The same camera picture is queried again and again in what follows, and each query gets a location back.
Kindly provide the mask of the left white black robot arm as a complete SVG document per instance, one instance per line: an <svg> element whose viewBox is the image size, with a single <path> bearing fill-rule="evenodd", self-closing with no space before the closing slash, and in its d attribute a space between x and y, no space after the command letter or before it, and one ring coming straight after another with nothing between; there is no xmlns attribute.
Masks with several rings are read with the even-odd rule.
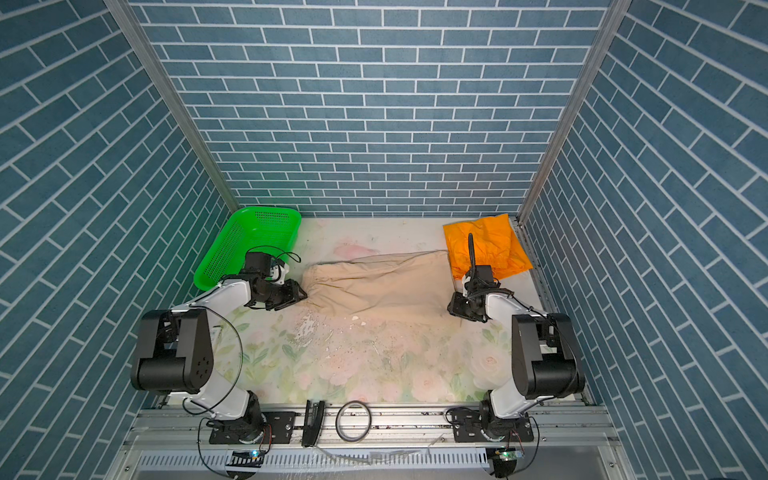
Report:
<svg viewBox="0 0 768 480"><path fill-rule="evenodd" d="M137 390L175 395L188 414L211 429L212 444L288 444L296 415L263 412L257 395L215 368L212 329L233 330L240 355L244 342L228 315L240 307L278 311L308 298L292 279L228 275L213 289L168 310L152 310L139 321L131 371Z"/></svg>

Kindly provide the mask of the orange shorts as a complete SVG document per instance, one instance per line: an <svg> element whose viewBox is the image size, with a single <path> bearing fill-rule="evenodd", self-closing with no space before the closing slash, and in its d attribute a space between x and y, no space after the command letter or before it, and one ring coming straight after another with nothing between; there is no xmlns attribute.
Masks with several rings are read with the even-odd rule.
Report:
<svg viewBox="0 0 768 480"><path fill-rule="evenodd" d="M468 240L473 236L475 262L489 265L502 280L533 268L510 223L508 214L443 226L446 247L455 280L471 268Z"/></svg>

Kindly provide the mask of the beige shorts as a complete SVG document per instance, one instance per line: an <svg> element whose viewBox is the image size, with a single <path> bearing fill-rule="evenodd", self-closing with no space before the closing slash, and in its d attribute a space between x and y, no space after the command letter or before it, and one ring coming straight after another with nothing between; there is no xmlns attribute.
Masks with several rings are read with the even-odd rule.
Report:
<svg viewBox="0 0 768 480"><path fill-rule="evenodd" d="M455 292L445 251L387 254L308 267L307 306L329 317L417 324L454 322Z"/></svg>

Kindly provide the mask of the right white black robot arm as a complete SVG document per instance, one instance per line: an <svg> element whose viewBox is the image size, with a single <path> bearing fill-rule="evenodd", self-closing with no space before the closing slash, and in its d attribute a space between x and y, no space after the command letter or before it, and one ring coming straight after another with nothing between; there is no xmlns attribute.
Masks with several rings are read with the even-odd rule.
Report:
<svg viewBox="0 0 768 480"><path fill-rule="evenodd" d="M488 440L526 441L529 410L583 392L586 376L571 319L523 303L494 278L490 266L470 267L447 310L463 320L511 327L512 377L479 406L479 430Z"/></svg>

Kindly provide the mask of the green plastic basket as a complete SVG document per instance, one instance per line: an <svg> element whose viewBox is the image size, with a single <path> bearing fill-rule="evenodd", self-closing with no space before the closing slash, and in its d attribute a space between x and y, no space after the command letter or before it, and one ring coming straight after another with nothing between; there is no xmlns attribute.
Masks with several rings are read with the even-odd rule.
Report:
<svg viewBox="0 0 768 480"><path fill-rule="evenodd" d="M226 275L238 274L247 253L263 252L279 260L293 252L302 217L294 209L254 206L235 212L197 267L193 282L209 291Z"/></svg>

